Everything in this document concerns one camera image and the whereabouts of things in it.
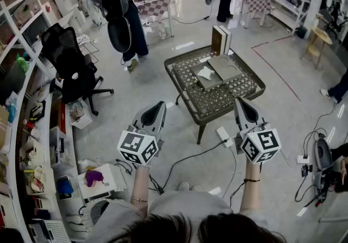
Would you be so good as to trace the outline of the brown hardcover book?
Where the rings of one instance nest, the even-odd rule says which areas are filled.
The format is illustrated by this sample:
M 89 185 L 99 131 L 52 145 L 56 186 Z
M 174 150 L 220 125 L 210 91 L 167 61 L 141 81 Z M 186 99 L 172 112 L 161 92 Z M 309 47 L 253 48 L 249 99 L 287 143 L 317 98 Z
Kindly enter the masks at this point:
M 226 36 L 227 34 L 219 26 L 213 26 L 212 50 L 217 55 L 222 55 L 225 53 Z
M 228 54 L 229 49 L 230 49 L 230 45 L 231 45 L 232 34 L 223 25 L 219 25 L 219 27 L 224 32 L 223 39 L 222 39 L 222 44 L 221 44 L 223 52 L 221 54 Z

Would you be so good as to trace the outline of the person's grey shirt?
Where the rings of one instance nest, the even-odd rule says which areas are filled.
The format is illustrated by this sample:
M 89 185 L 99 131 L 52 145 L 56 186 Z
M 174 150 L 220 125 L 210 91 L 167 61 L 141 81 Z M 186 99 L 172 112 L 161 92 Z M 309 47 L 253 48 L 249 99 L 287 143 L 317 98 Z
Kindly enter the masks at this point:
M 148 203 L 111 201 L 85 243 L 282 243 L 257 210 L 235 213 L 208 192 L 169 191 Z

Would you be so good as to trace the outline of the white power strip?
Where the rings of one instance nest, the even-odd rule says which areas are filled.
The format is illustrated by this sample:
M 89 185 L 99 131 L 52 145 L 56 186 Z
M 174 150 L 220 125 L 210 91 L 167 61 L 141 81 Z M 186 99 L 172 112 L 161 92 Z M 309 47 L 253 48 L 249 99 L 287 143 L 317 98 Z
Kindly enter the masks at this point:
M 220 139 L 222 140 L 224 146 L 226 148 L 229 148 L 233 145 L 233 140 L 232 138 L 229 136 L 229 134 L 227 133 L 227 131 L 225 130 L 224 127 L 219 127 L 216 130 L 218 136 L 220 137 Z

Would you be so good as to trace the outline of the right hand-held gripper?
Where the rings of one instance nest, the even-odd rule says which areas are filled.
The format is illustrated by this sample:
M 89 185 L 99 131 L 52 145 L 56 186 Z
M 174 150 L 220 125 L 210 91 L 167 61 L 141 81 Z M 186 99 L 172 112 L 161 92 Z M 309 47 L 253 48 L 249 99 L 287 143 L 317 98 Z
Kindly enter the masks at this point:
M 235 137 L 237 153 L 245 154 L 252 164 L 271 160 L 282 145 L 277 129 L 266 122 L 265 112 L 252 101 L 242 97 L 235 99 L 234 112 L 240 130 Z

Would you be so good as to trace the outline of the purple cloth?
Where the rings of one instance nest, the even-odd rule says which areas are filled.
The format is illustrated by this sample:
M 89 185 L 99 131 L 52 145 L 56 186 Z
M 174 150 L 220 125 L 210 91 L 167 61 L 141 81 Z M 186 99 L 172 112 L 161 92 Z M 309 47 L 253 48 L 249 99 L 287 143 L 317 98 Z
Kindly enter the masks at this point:
M 104 177 L 101 172 L 95 170 L 87 170 L 85 173 L 87 187 L 92 187 L 95 182 L 104 183 Z

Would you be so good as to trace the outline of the grey gift box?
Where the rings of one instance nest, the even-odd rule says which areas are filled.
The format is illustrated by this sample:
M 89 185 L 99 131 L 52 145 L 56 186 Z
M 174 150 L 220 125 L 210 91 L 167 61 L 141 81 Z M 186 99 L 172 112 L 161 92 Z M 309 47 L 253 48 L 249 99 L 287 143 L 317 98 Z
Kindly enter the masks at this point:
M 204 66 L 215 71 L 211 76 L 211 80 L 206 80 L 197 75 L 197 72 Z M 204 61 L 192 66 L 190 71 L 204 91 L 208 91 L 222 84 L 228 84 L 242 76 L 241 69 L 226 54 L 204 59 Z

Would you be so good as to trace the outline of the brown lattice metal table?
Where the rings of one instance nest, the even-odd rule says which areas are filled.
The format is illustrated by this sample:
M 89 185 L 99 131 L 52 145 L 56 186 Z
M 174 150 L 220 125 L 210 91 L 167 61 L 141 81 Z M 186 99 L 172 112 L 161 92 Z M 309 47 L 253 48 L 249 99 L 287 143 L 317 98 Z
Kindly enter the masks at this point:
M 202 64 L 200 60 L 203 58 L 215 56 L 216 52 L 210 46 L 205 46 L 164 61 L 165 70 L 178 91 L 178 97 L 183 100 L 193 121 L 199 126 L 198 145 L 206 125 L 233 111 L 237 97 L 253 100 L 266 89 L 266 85 L 253 69 L 230 50 L 228 56 L 241 69 L 242 76 L 207 92 L 203 91 L 190 68 Z

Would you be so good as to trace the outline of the white cloth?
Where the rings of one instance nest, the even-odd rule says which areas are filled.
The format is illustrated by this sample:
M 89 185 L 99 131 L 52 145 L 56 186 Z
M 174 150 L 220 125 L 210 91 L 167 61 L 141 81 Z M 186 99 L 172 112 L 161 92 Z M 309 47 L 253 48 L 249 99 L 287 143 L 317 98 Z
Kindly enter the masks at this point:
M 211 80 L 211 76 L 215 73 L 214 70 L 210 69 L 207 66 L 204 66 L 200 71 L 197 72 L 199 77 L 202 77 L 206 80 Z

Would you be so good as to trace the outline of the blue cloth bundle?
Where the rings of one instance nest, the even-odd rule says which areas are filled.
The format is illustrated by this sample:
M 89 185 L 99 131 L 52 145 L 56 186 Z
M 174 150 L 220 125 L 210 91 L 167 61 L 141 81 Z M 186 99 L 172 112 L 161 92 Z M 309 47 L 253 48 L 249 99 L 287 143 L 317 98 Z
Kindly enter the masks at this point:
M 60 200 L 72 198 L 74 189 L 68 176 L 59 177 L 56 181 L 57 193 Z

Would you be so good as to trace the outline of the person's left forearm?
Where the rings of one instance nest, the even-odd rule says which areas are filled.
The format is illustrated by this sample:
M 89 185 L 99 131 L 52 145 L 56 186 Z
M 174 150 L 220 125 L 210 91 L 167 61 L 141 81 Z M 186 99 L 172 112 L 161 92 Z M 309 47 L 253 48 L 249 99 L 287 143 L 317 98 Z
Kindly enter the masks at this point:
M 147 214 L 148 211 L 149 181 L 150 168 L 144 166 L 137 167 L 130 202 L 144 214 Z

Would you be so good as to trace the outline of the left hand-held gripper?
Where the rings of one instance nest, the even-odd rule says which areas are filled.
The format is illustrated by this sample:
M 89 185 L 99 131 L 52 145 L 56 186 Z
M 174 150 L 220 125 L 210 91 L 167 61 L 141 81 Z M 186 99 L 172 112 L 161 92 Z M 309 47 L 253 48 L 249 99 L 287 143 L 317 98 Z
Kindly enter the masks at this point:
M 164 144 L 160 132 L 165 118 L 164 101 L 148 105 L 136 113 L 132 124 L 122 131 L 117 144 L 117 150 L 125 161 L 145 167 L 150 165 Z

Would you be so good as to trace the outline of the yellow round side table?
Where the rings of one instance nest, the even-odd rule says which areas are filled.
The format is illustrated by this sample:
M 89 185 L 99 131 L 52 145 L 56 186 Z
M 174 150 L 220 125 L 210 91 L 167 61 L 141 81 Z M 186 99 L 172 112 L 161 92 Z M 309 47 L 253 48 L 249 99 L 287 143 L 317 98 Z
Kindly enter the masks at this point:
M 300 59 L 302 59 L 306 54 L 310 53 L 312 56 L 317 57 L 315 68 L 318 69 L 322 54 L 324 52 L 324 47 L 325 45 L 332 45 L 332 40 L 324 30 L 318 27 L 311 27 L 311 30 L 313 31 L 314 36 L 311 42 L 307 45 L 305 52 L 300 56 Z M 315 45 L 317 39 L 320 40 L 320 47 Z

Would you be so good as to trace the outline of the checkered cloth table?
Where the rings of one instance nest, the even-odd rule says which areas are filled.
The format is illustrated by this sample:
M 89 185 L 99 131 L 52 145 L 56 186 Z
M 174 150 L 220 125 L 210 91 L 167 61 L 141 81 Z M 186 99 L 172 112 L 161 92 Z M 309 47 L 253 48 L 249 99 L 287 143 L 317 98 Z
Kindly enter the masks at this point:
M 140 17 L 148 18 L 154 16 L 162 20 L 166 15 L 169 24 L 169 36 L 174 37 L 172 30 L 172 14 L 170 9 L 171 0 L 140 0 L 135 1 L 135 6 L 138 9 Z
M 261 14 L 259 25 L 264 25 L 266 16 L 272 13 L 271 0 L 242 0 L 241 12 L 246 6 L 246 19 L 244 28 L 247 29 L 249 22 L 257 13 Z

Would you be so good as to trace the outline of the white wall shelving unit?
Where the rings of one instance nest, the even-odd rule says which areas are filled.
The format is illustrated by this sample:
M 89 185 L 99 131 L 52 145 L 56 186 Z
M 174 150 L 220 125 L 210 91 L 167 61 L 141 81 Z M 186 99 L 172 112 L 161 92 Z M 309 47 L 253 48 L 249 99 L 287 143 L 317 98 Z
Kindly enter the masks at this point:
M 4 1 L 0 2 L 0 6 L 2 7 L 2 10 L 0 11 L 0 16 L 4 15 L 8 23 L 10 24 L 10 28 L 15 34 L 15 37 L 11 41 L 11 43 L 6 47 L 4 53 L 0 57 L 0 64 L 7 55 L 8 51 L 13 47 L 15 41 L 19 40 L 22 44 L 24 50 L 29 54 L 32 62 L 29 64 L 29 69 L 26 72 L 26 77 L 23 83 L 23 86 L 18 93 L 17 98 L 17 111 L 20 111 L 23 103 L 24 96 L 26 94 L 26 88 L 29 82 L 29 79 L 33 73 L 33 69 L 35 66 L 37 66 L 47 77 L 48 80 L 52 80 L 54 78 L 54 74 L 49 71 L 48 67 L 39 59 L 39 55 L 42 50 L 42 43 L 38 43 L 38 48 L 36 50 L 32 50 L 32 48 L 27 44 L 26 40 L 24 39 L 22 33 L 39 17 L 45 8 L 42 6 L 42 4 L 39 4 L 40 11 L 38 11 L 21 29 L 18 29 L 17 25 L 15 24 L 13 18 L 11 17 L 9 10 L 13 8 L 14 6 L 22 3 L 24 0 L 15 0 L 12 2 L 9 6 L 5 4 Z M 12 123 L 12 131 L 11 131 L 11 137 L 10 137 L 10 148 L 9 151 L 5 154 L 8 158 L 9 165 L 7 167 L 7 182 L 10 189 L 10 198 L 12 200 L 14 213 L 17 220 L 17 230 L 21 233 L 22 239 L 25 243 L 32 243 L 32 239 L 30 237 L 30 233 L 27 229 L 27 225 L 25 223 L 22 209 L 20 206 L 20 199 L 18 196 L 18 190 L 17 190 L 17 181 L 16 181 L 16 138 L 17 138 L 17 129 L 18 129 L 18 122 L 19 122 L 19 113 L 16 114 L 16 117 L 14 118 L 14 121 Z

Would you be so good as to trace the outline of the person's right forearm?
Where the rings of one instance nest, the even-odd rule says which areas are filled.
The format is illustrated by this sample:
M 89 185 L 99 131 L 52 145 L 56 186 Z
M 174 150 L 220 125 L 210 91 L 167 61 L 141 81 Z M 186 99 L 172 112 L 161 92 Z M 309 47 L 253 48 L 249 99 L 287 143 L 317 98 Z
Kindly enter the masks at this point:
M 259 209 L 260 166 L 246 160 L 245 184 L 240 212 Z

